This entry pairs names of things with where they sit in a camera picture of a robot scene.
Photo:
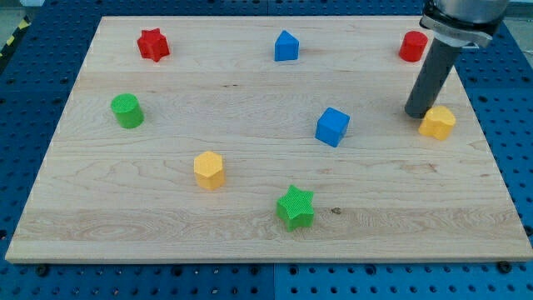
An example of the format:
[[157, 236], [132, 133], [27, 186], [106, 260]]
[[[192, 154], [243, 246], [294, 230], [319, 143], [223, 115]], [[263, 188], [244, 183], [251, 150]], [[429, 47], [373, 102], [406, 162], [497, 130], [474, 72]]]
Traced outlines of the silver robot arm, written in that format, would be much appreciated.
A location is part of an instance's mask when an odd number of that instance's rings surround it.
[[427, 0], [420, 25], [454, 48], [487, 48], [498, 30], [509, 0]]

